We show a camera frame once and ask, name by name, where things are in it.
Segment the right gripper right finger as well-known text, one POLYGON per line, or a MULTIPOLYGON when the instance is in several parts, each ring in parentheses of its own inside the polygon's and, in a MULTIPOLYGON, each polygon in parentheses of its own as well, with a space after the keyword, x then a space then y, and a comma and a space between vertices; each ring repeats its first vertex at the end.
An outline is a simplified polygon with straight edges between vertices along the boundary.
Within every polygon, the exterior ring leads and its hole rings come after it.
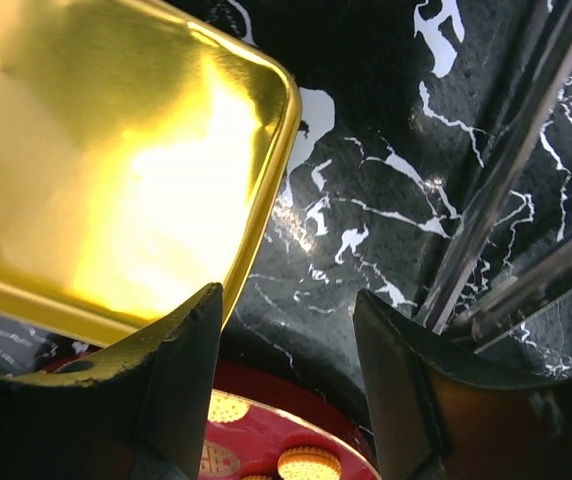
POLYGON ((369 290, 353 314, 384 479, 572 479, 572 377, 478 356, 369 290))

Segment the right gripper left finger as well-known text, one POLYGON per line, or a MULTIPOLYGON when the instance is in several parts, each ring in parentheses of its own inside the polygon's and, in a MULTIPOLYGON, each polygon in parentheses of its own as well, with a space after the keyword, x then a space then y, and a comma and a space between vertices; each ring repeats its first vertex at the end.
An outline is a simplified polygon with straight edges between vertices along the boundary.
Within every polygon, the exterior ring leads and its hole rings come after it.
POLYGON ((0 375, 0 479, 194 479, 223 289, 54 373, 0 375))

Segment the metal serving tongs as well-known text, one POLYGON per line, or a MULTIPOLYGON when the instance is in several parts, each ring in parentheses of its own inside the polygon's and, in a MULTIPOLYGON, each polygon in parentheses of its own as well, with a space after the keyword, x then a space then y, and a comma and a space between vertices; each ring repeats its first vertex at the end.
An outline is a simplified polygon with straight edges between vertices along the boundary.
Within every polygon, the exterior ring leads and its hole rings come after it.
POLYGON ((572 1, 557 1, 527 58, 504 116, 487 147, 489 168, 462 213, 417 321, 440 335, 481 256, 501 211, 550 115, 565 78, 572 72, 572 1))

